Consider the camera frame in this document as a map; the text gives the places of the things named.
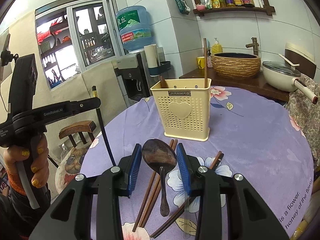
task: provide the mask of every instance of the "cream plastic basket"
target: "cream plastic basket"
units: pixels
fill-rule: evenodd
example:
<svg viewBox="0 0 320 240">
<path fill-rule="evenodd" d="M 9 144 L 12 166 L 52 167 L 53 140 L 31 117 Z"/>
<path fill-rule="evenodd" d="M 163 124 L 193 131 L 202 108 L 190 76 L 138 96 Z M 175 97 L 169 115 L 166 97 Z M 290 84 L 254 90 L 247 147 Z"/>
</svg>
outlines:
<svg viewBox="0 0 320 240">
<path fill-rule="evenodd" d="M 206 141 L 209 137 L 210 84 L 204 78 L 168 79 L 168 89 L 160 82 L 152 88 L 156 106 L 168 137 Z"/>
</svg>

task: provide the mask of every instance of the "finger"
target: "finger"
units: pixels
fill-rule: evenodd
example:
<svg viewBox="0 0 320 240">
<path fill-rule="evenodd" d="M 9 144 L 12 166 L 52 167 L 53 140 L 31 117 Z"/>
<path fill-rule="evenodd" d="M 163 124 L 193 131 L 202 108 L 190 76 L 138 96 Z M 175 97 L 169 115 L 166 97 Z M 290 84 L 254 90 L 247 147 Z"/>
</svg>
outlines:
<svg viewBox="0 0 320 240">
<path fill-rule="evenodd" d="M 4 151 L 4 162 L 7 171 L 11 174 L 17 174 L 15 162 L 24 161 L 29 158 L 30 152 L 28 149 L 16 145 L 10 146 Z"/>
<path fill-rule="evenodd" d="M 48 161 L 46 162 L 45 166 L 42 169 L 40 169 L 33 175 L 31 179 L 32 185 L 36 188 L 41 188 L 43 185 L 45 185 L 49 177 L 47 173 L 49 173 Z"/>
<path fill-rule="evenodd" d="M 45 148 L 45 150 L 41 154 L 39 154 L 35 160 L 33 160 L 33 163 L 31 164 L 31 171 L 33 173 L 41 170 L 46 165 L 46 163 L 48 162 L 48 154 L 49 149 Z"/>
<path fill-rule="evenodd" d="M 44 135 L 44 133 L 41 135 L 41 139 L 37 145 L 37 152 L 38 154 L 42 154 L 44 152 L 45 149 L 48 148 L 48 142 L 47 142 L 47 138 Z"/>
</svg>

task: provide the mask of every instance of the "green water jug label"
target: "green water jug label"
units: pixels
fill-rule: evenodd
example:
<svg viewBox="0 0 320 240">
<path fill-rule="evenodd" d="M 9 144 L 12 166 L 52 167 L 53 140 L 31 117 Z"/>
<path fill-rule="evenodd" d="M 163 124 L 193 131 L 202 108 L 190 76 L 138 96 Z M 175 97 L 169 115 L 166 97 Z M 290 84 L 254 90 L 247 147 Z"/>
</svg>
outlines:
<svg viewBox="0 0 320 240">
<path fill-rule="evenodd" d="M 144 38 L 144 37 L 151 37 L 151 30 L 150 29 L 141 29 L 135 30 L 129 33 L 125 33 L 121 35 L 122 43 L 133 41 L 136 39 Z"/>
<path fill-rule="evenodd" d="M 140 23 L 138 11 L 134 10 L 134 11 L 125 12 L 123 14 L 120 14 L 117 17 L 117 21 L 118 21 L 119 30 L 122 30 L 125 27 L 129 27 L 129 26 L 138 24 L 138 23 Z"/>
</svg>

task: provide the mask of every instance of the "bronze faucet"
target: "bronze faucet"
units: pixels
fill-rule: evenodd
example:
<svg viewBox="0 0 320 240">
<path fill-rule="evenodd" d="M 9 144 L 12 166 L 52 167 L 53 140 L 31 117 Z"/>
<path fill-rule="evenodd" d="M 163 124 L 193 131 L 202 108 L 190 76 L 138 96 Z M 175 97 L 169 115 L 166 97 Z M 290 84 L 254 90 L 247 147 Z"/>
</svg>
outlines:
<svg viewBox="0 0 320 240">
<path fill-rule="evenodd" d="M 252 40 L 252 43 L 247 44 L 246 47 L 247 48 L 253 47 L 253 54 L 258 56 L 258 47 L 259 47 L 258 40 L 257 38 L 254 38 L 254 37 L 252 37 L 251 40 Z"/>
</svg>

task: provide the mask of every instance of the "metal bolt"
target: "metal bolt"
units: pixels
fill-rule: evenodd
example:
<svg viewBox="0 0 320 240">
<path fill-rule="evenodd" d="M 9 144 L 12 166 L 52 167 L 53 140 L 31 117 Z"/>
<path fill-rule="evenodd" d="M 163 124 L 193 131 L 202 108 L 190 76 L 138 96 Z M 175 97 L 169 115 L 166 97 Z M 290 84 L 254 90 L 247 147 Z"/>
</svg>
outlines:
<svg viewBox="0 0 320 240">
<path fill-rule="evenodd" d="M 120 168 L 118 166 L 114 166 L 114 167 L 111 168 L 111 172 L 112 173 L 117 173 L 119 171 L 120 171 Z"/>
<path fill-rule="evenodd" d="M 77 176 L 76 176 L 76 181 L 81 181 L 81 180 L 83 180 L 84 179 L 84 175 L 83 174 L 78 174 Z"/>
<path fill-rule="evenodd" d="M 206 166 L 200 166 L 198 168 L 198 171 L 201 173 L 206 173 L 208 171 L 208 168 Z"/>
<path fill-rule="evenodd" d="M 237 173 L 237 174 L 235 175 L 235 179 L 236 179 L 236 180 L 243 180 L 243 176 L 242 176 L 241 174 Z"/>
</svg>

